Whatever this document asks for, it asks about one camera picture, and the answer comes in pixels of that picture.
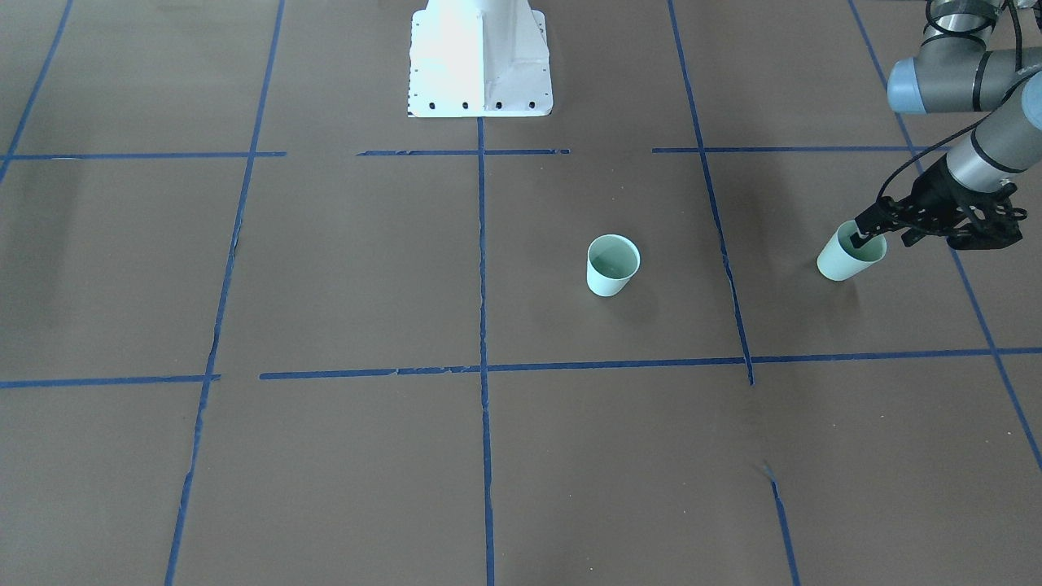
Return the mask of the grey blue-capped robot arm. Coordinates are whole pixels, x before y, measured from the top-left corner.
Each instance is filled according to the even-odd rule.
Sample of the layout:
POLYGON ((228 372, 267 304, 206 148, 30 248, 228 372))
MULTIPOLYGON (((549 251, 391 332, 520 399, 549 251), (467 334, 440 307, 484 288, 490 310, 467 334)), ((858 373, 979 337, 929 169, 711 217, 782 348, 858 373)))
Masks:
POLYGON ((949 152, 916 178, 907 197, 879 190, 841 243, 859 250, 892 231, 908 247, 931 236, 954 250, 997 250, 1021 240, 1027 212, 1011 199, 1015 179, 1040 162, 1040 49, 987 47, 1004 11, 1018 20, 1013 1, 924 4, 919 51, 891 70, 890 107, 979 112, 982 119, 948 138, 949 152))

